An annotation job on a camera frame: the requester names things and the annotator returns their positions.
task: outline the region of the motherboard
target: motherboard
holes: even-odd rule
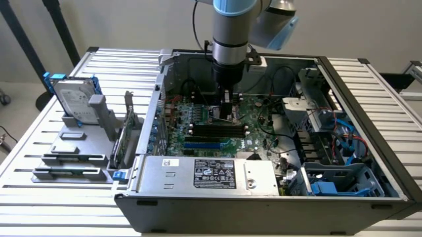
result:
[[[219,118],[219,106],[197,104],[187,97],[172,97],[165,105],[168,156],[248,158],[277,161],[269,152],[276,137],[271,104],[263,96],[241,96],[232,106],[231,119]]]

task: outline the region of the hard drive label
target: hard drive label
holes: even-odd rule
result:
[[[70,110],[70,115],[82,123],[97,124],[98,121],[94,110],[88,104],[92,94],[68,89],[61,89],[60,94],[64,99],[64,104]]]
[[[193,186],[197,189],[236,189],[235,161],[196,159]]]

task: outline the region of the metal bracket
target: metal bracket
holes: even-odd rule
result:
[[[160,66],[165,66],[173,63],[173,57],[180,56],[179,53],[172,53],[172,49],[164,48],[158,51],[157,63]]]

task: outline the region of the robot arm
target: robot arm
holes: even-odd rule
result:
[[[248,43],[279,50],[295,28],[292,0],[199,0],[213,5],[212,77],[220,118],[231,112],[233,85],[241,80]]]

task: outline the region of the black cable on floor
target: black cable on floor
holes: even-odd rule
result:
[[[17,143],[17,140],[13,138],[13,136],[9,134],[9,132],[6,131],[6,129],[0,126],[0,128],[5,131],[6,135],[13,139],[13,141]]]

